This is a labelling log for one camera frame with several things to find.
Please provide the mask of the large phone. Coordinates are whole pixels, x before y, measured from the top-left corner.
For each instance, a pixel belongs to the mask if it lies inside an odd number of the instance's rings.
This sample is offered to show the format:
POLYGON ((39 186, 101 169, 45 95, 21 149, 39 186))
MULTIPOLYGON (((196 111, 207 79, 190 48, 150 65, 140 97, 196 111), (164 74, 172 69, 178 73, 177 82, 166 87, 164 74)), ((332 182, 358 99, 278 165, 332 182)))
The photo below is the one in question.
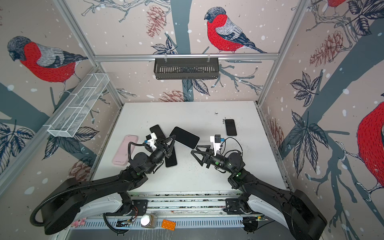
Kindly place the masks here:
POLYGON ((179 127, 174 127, 174 129, 171 131, 170 136, 175 135, 175 141, 178 143, 190 148, 194 149, 197 144, 199 143, 200 138, 184 129, 181 129, 179 127))

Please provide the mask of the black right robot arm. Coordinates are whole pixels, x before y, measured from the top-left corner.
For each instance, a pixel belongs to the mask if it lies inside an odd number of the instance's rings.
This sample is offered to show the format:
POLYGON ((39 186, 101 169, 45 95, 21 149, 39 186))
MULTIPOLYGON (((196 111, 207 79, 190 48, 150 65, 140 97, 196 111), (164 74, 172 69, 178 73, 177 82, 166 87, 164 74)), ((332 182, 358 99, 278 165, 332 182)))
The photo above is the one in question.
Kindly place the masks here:
POLYGON ((210 146, 197 146, 191 154, 201 166, 214 166, 230 173, 229 184, 233 189, 242 191, 239 204, 244 213, 252 210, 249 198, 255 196, 267 206, 255 207, 253 210, 269 217, 277 213, 273 219, 286 225, 295 239, 321 238, 327 220, 304 192, 282 190, 258 179, 245 169, 246 164, 239 151, 225 157, 216 154, 210 146))

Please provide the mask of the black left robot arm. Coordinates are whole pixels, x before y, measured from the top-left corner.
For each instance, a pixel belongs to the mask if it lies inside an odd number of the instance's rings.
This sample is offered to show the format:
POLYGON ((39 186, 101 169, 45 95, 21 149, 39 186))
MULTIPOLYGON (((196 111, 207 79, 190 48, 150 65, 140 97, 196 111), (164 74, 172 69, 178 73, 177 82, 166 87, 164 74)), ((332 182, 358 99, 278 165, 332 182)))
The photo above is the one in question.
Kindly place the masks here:
POLYGON ((155 173, 165 158, 171 157, 176 136, 164 140, 144 141, 150 145, 151 154, 144 152, 132 156, 134 142, 129 142, 127 154, 130 165, 118 175, 93 181, 64 181, 45 198, 31 213, 30 223, 43 227, 46 235, 53 235, 70 226, 74 221, 99 214, 128 214, 132 200, 128 192, 141 187, 148 174, 155 173))

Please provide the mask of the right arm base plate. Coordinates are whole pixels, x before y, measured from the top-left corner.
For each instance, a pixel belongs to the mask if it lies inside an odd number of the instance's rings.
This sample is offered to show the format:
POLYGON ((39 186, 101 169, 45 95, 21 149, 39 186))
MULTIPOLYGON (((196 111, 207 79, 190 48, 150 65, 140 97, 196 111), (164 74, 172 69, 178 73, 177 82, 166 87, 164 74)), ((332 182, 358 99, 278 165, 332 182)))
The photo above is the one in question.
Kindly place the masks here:
POLYGON ((223 209, 228 215, 249 215, 253 211, 243 199, 226 199, 226 206, 223 209))

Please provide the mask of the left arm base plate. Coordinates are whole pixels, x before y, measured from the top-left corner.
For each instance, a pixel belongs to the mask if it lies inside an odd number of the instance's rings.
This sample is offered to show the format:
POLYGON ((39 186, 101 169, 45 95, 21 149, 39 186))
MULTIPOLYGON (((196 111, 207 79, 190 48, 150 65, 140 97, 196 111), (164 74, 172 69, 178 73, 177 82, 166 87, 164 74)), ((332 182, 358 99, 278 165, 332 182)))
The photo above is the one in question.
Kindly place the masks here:
POLYGON ((130 200, 114 213, 106 213, 106 216, 143 216, 147 212, 148 200, 130 200))

